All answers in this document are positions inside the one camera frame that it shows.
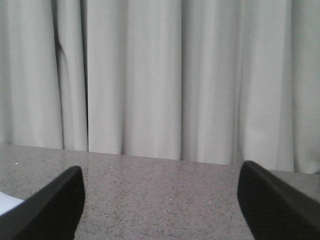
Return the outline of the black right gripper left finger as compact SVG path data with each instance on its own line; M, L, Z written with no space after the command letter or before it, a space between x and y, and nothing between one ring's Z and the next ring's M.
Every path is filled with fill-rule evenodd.
M0 217L2 240L73 240L84 210L84 180L72 166Z

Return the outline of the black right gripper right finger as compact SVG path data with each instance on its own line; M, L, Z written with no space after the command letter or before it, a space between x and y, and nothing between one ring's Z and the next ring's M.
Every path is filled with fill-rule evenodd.
M237 199L256 240L318 240L320 204L253 161L240 169Z

